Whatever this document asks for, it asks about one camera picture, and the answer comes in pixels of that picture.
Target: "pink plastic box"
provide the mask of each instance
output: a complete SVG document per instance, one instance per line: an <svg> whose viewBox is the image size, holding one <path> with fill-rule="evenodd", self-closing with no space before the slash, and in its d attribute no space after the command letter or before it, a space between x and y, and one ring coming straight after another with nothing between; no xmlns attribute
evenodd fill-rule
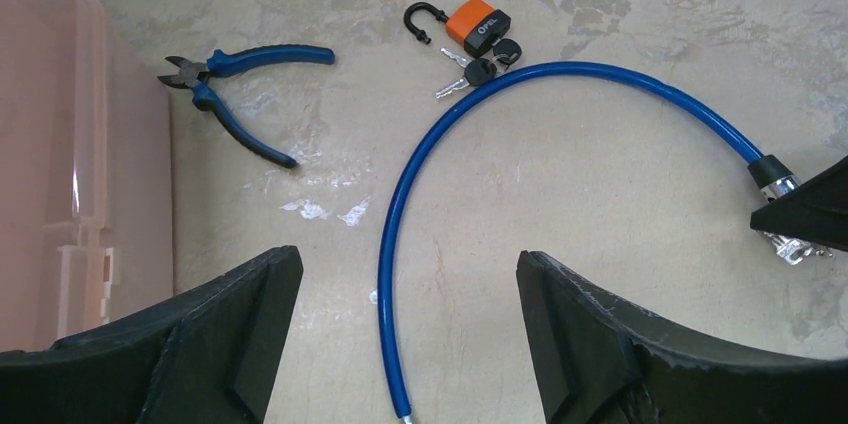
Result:
<svg viewBox="0 0 848 424"><path fill-rule="evenodd" d="M168 95L96 0L0 0L0 352L173 295Z"/></svg>

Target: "padlock shackle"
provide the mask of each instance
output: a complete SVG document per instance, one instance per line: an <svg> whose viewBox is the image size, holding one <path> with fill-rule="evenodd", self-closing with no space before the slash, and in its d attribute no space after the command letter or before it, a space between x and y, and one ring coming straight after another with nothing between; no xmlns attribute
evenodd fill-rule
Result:
<svg viewBox="0 0 848 424"><path fill-rule="evenodd" d="M422 29L419 29L412 23L412 15L418 11L427 11L433 15L439 22L448 22L448 15L445 14L445 11L438 9L436 6L430 4L429 2L416 2L415 4L406 8L406 11L403 13L403 25L409 29L409 32L418 39L419 42L423 42L424 44L430 44L430 37L427 36L427 33Z"/></svg>

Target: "silver key blade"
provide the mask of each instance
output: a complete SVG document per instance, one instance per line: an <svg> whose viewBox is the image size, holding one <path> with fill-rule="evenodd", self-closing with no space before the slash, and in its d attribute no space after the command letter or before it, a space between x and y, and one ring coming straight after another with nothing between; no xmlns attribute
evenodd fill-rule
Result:
<svg viewBox="0 0 848 424"><path fill-rule="evenodd" d="M460 67L462 67L463 69L465 69L465 67L468 66L468 63L470 62L468 59L460 56L459 54L451 51L450 49L445 49L444 47L442 48L442 54L456 61L456 63L459 64Z"/></svg>
<svg viewBox="0 0 848 424"><path fill-rule="evenodd" d="M454 82L450 86L448 86L448 87L442 89L441 91L437 92L436 93L436 99L441 99L445 96L449 96L454 91L460 91L462 89L465 89L466 87L468 87L468 81L466 81L465 78L463 77L462 79Z"/></svg>

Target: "pliers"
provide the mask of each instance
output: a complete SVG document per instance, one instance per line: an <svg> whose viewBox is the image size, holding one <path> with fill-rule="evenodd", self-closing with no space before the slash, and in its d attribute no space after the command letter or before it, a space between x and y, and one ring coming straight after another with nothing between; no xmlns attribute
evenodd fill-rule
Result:
<svg viewBox="0 0 848 424"><path fill-rule="evenodd" d="M244 147L260 157L286 169L297 167L297 161L276 149L273 149L251 136L238 123L224 101L208 85L209 78L230 77L256 67L283 62L312 62L315 64L333 64L336 56L333 51L323 47L282 44L258 47L238 54L228 55L216 50L205 64L192 62L184 57L169 56L166 61L180 68L172 76L159 76L159 80L174 89L191 89L194 97L191 102L201 111L212 111L224 129Z"/></svg>

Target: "key head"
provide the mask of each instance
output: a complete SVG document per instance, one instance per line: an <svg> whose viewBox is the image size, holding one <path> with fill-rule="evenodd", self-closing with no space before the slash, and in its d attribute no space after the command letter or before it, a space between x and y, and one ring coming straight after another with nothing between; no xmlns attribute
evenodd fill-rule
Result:
<svg viewBox="0 0 848 424"><path fill-rule="evenodd" d="M465 67L464 77L468 84L478 87L494 79L497 74L498 68L492 61L478 57Z"/></svg>
<svg viewBox="0 0 848 424"><path fill-rule="evenodd" d="M521 46L512 39L501 39L492 48L498 62L505 66L511 66L521 58Z"/></svg>

